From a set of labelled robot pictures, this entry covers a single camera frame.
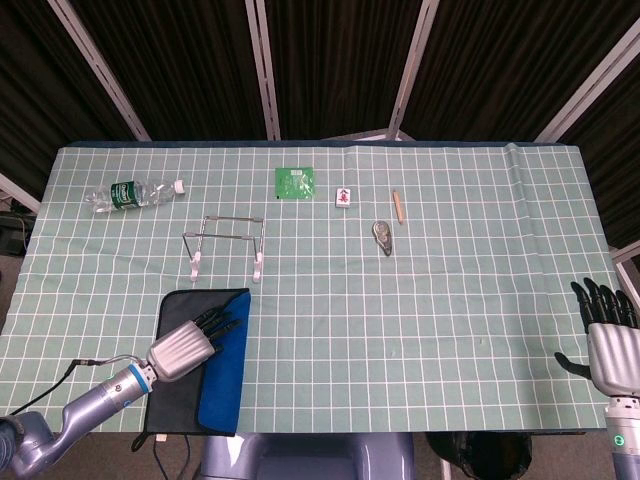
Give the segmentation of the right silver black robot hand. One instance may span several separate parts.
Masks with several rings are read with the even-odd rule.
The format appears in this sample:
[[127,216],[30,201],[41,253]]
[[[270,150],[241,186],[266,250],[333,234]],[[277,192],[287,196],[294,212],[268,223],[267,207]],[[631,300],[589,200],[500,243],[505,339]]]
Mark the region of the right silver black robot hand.
[[573,281],[587,340],[589,363],[570,361],[556,352],[568,373],[593,383],[608,397],[640,398],[640,317],[627,295],[585,278]]

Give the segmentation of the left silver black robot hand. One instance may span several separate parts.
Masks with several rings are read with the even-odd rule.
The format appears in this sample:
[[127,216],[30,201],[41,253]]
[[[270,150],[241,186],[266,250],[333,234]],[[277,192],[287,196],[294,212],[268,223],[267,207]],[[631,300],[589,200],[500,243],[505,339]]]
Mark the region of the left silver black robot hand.
[[156,340],[147,362],[159,381],[174,382],[222,352],[224,337],[241,324],[230,311],[210,308]]

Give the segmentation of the blue cloth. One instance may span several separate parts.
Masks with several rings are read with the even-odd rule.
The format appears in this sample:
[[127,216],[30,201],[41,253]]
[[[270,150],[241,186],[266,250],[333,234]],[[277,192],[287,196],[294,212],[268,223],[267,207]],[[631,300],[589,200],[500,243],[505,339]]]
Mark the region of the blue cloth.
[[225,435],[237,431],[251,294],[241,289],[177,290],[163,298],[158,338],[211,308],[219,308],[239,325],[214,341],[222,351],[189,374],[171,382],[157,381],[148,396],[143,432],[131,445],[139,450],[155,434]]

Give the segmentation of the grey robot torso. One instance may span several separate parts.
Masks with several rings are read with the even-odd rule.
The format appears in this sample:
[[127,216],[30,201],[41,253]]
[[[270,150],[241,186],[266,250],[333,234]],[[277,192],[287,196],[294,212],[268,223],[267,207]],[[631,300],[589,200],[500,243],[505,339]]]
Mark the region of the grey robot torso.
[[206,439],[196,480],[415,480],[412,435],[238,433]]

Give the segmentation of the black rubbish bag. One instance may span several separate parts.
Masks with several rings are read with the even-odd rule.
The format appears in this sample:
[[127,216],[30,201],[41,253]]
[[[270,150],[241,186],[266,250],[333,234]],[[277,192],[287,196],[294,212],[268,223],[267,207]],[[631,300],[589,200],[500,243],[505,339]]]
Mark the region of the black rubbish bag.
[[532,438],[522,432],[427,432],[443,460],[474,480],[519,480],[532,461]]

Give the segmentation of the clear plastic water bottle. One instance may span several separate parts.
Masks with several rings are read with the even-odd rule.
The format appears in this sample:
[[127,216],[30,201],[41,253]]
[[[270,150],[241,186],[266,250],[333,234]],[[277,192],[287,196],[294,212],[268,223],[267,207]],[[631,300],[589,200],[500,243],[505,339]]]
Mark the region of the clear plastic water bottle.
[[85,202],[94,213],[109,213],[156,206],[170,202],[184,193],[185,185],[182,180],[169,182],[129,180],[100,185],[86,194]]

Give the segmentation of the green circuit board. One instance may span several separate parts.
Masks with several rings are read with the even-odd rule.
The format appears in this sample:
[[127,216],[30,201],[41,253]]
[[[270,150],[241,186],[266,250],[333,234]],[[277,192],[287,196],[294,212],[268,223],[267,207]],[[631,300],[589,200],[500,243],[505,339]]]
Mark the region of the green circuit board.
[[275,195],[277,199],[310,199],[314,192],[314,170],[311,167],[279,167],[275,169]]

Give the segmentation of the black equipment box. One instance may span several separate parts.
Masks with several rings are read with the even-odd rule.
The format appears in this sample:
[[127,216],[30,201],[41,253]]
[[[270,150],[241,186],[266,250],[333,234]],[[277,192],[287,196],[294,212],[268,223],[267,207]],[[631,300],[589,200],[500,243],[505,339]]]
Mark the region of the black equipment box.
[[22,257],[35,225],[32,215],[0,211],[0,255]]

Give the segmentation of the green checked tablecloth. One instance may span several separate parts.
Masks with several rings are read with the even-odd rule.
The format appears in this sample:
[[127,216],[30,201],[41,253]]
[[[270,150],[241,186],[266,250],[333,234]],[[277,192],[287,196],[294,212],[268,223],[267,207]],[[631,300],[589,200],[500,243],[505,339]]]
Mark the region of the green checked tablecloth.
[[[313,197],[277,199],[279,167],[311,167]],[[129,180],[185,193],[109,213],[85,202]],[[182,234],[207,215],[265,219],[258,283],[252,244],[213,238],[190,280]],[[63,380],[71,360],[143,356],[170,292],[245,287],[243,431],[596,429],[605,397],[554,359],[587,358],[571,289],[584,278],[616,282],[575,146],[68,146],[0,332],[0,415],[34,400],[58,428],[116,371]]]

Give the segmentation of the dark pleated curtain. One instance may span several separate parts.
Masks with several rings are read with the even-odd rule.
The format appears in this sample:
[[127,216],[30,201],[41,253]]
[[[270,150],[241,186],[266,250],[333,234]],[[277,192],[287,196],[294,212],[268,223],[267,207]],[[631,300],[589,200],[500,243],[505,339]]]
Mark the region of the dark pleated curtain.
[[[421,0],[264,0],[281,136],[388,126]],[[267,136],[245,0],[69,0],[149,136]],[[531,141],[640,0],[440,0],[401,130]],[[59,148],[133,139],[47,0],[0,0],[0,173],[41,198]],[[640,240],[640,56],[561,136],[605,236]]]

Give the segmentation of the white floor frame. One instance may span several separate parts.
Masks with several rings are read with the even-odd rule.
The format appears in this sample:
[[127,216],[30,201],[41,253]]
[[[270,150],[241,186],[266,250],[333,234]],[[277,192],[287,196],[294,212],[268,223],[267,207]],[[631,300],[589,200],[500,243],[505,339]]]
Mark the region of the white floor frame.
[[9,194],[30,211],[34,213],[39,212],[41,202],[2,173],[0,173],[0,190]]
[[609,252],[621,289],[640,313],[640,268],[634,262],[640,259],[640,240],[620,249],[610,246]]

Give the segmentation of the white partition post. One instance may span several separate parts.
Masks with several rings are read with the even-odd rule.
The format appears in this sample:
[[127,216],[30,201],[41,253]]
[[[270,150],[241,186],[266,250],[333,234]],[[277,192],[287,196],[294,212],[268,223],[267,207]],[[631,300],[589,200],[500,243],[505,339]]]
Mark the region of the white partition post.
[[556,143],[640,55],[640,16],[534,140]]
[[422,0],[389,124],[386,128],[330,137],[340,141],[413,141],[401,130],[406,109],[421,66],[440,0]]
[[281,139],[265,0],[245,0],[267,139]]
[[150,135],[70,1],[46,1],[131,130],[134,138],[138,141],[150,141]]

